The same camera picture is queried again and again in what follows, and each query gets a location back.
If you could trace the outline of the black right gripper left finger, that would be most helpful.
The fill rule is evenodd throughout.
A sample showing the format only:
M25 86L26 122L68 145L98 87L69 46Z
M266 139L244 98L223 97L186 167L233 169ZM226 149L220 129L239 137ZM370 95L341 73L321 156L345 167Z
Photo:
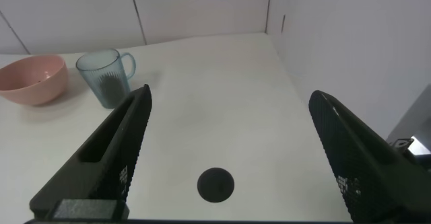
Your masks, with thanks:
M32 198L34 216L63 199L125 201L151 109L149 85L132 91Z

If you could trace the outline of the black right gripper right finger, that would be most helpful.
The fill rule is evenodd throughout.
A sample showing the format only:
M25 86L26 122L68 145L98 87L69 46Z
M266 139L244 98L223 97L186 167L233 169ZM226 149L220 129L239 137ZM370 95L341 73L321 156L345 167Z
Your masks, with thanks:
M390 146L323 91L308 109L353 222L430 222L429 155Z

